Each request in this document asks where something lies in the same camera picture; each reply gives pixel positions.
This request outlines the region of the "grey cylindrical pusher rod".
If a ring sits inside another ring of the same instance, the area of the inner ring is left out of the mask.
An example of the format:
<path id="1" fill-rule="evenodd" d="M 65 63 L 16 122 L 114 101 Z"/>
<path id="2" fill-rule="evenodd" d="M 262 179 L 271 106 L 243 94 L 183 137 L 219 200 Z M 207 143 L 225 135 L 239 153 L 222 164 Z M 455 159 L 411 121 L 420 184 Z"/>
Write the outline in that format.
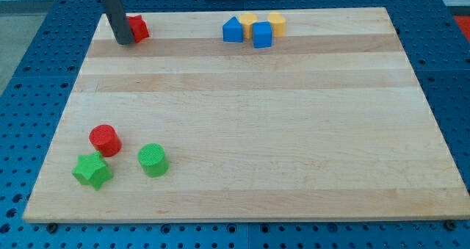
<path id="1" fill-rule="evenodd" d="M 109 25 L 115 39 L 120 45 L 134 43 L 134 36 L 126 17 L 126 12 L 121 0 L 101 0 L 104 6 Z"/>

